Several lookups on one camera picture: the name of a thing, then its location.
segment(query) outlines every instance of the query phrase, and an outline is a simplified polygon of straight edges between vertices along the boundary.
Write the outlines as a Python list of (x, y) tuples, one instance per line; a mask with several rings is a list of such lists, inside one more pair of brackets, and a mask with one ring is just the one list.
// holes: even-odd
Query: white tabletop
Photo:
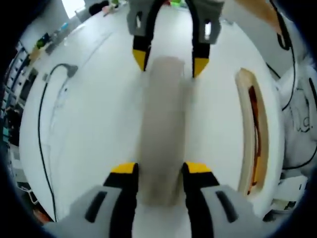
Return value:
[[(52, 200), (38, 146), (37, 116), (45, 84), (42, 76), (57, 63), (79, 66), (74, 78), (66, 83), (65, 69), (55, 71), (42, 109), (42, 148), (58, 218), (67, 215), (70, 204), (85, 191), (102, 184), (112, 167), (135, 160), (146, 85), (142, 79), (147, 72), (139, 70), (131, 53), (127, 10), (124, 7), (106, 17), (99, 13), (76, 29), (43, 65), (27, 99), (20, 131), (21, 163), (34, 194), (52, 217)], [(188, 11), (163, 7), (157, 17), (151, 55), (183, 59), (185, 77), (189, 79), (191, 35)], [(241, 67), (256, 75), (268, 117), (269, 176), (265, 177), (265, 193), (250, 200), (255, 213), (262, 217), (270, 206), (282, 166), (280, 105), (265, 62), (236, 24), (222, 23), (218, 43), (211, 48), (210, 62), (195, 83), (188, 109), (185, 159), (206, 163), (221, 184), (237, 189), (243, 157), (243, 124), (234, 77)], [(138, 207), (137, 214), (147, 214), (144, 219), (149, 231), (158, 229), (151, 227), (157, 219), (164, 219), (163, 226), (168, 231), (174, 229), (168, 222), (183, 221), (182, 206), (167, 209), (169, 215), (164, 209), (153, 208), (156, 218), (150, 218), (152, 213), (146, 207)], [(134, 230), (139, 230), (138, 224), (144, 226), (144, 219), (136, 216)], [(188, 232), (188, 219), (185, 220), (181, 227)]]

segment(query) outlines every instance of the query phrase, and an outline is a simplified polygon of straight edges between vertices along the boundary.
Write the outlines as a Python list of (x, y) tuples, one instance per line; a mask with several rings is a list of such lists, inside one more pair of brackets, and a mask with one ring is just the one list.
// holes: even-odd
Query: white table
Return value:
[[(37, 116), (44, 88), (42, 76), (57, 63), (80, 66), (67, 83), (65, 69), (57, 69), (43, 102), (42, 147), (58, 218), (66, 216), (70, 204), (85, 191), (102, 184), (112, 167), (135, 159), (146, 72), (140, 72), (132, 56), (127, 11), (128, 7), (124, 7), (106, 17), (99, 13), (77, 28), (43, 65), (27, 99), (20, 131), (21, 162), (34, 194), (52, 217), (51, 195), (38, 147)], [(177, 56), (184, 60), (188, 79), (191, 26), (186, 10), (162, 7), (151, 51), (152, 56)], [(206, 163), (221, 184), (237, 189), (243, 156), (243, 122), (234, 77), (241, 67), (256, 75), (268, 117), (269, 176), (265, 177), (264, 192), (250, 199), (255, 213), (263, 217), (282, 167), (284, 134), (280, 104), (265, 62), (236, 24), (222, 24), (218, 43), (211, 48), (210, 62), (196, 81), (189, 109), (185, 159)], [(150, 232), (152, 237), (162, 237), (165, 231), (167, 236), (173, 233), (189, 237), (189, 221), (184, 211), (184, 204), (168, 209), (140, 205), (133, 233), (141, 237)]]

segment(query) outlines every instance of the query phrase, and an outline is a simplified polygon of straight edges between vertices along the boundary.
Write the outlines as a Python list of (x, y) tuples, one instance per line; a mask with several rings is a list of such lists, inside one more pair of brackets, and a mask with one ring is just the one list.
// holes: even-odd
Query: wall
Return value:
[(51, 34), (68, 21), (62, 1), (51, 0), (41, 15), (26, 28), (20, 41), (30, 53), (39, 38), (45, 33)]
[(235, 21), (249, 36), (260, 51), (264, 60), (282, 75), (292, 65), (291, 52), (283, 50), (278, 42), (276, 33), (263, 21), (257, 19), (234, 0), (225, 3), (223, 15)]

